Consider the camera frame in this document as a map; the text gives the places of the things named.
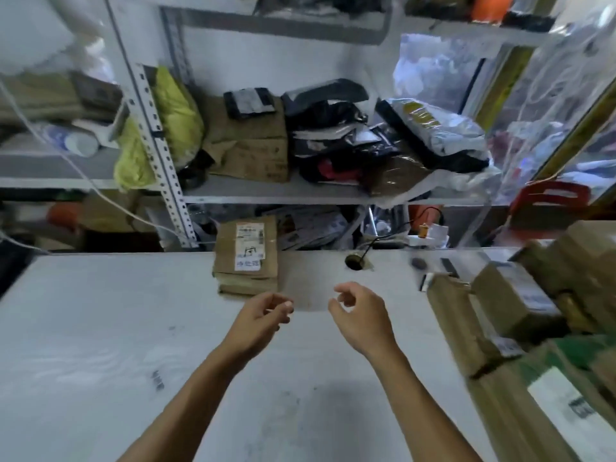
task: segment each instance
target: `black cable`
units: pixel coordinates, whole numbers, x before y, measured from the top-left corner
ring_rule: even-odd
[[[428,209],[434,209],[434,210],[438,210],[440,217],[439,217],[439,225],[443,225],[445,223],[445,216],[443,215],[443,211],[440,210],[439,208],[436,208],[434,206],[428,206],[427,208],[425,208],[424,210],[421,211],[420,215],[415,217],[412,220],[409,220],[408,222],[405,222],[404,224],[400,225],[399,227],[397,227],[395,230],[392,230],[391,233],[389,233],[389,235],[382,235],[382,236],[377,236],[374,240],[372,240],[370,242],[370,244],[368,245],[368,247],[366,248],[366,251],[364,251],[364,254],[359,258],[359,264],[361,264],[364,261],[364,257],[366,257],[366,255],[368,254],[368,251],[370,251],[370,248],[372,248],[372,246],[374,245],[374,243],[376,243],[379,240],[383,240],[384,238],[389,238],[390,236],[394,236],[397,235],[397,233],[400,231],[401,228],[405,227],[406,225],[410,225],[412,224],[416,219],[421,218],[421,216],[424,215],[424,212],[426,212]]]

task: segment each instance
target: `orange container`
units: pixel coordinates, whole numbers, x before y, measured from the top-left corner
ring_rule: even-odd
[[[471,17],[473,21],[501,22],[513,0],[475,0]]]

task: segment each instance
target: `stack of cardboard boxes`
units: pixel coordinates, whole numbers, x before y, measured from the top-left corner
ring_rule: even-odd
[[[616,460],[616,222],[529,243],[428,298],[501,462]]]

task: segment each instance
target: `red chair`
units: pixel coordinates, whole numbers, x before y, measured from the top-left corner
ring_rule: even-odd
[[[553,239],[583,218],[590,188],[576,183],[547,180],[523,187],[509,207],[507,221],[494,246],[523,246],[528,240]]]

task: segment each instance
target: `white tabletop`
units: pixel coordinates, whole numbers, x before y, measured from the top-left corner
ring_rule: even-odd
[[[494,251],[505,259],[508,251]],[[444,254],[460,267],[460,252]],[[463,253],[476,274],[485,261]],[[486,462],[485,430],[408,251],[280,253],[291,324],[233,381],[197,461],[410,460],[380,383],[327,312],[333,285],[385,299],[396,339],[428,391]],[[226,334],[241,301],[220,297],[212,253],[42,257],[0,301],[0,448],[6,461],[114,461]],[[153,373],[164,389],[157,390]]]

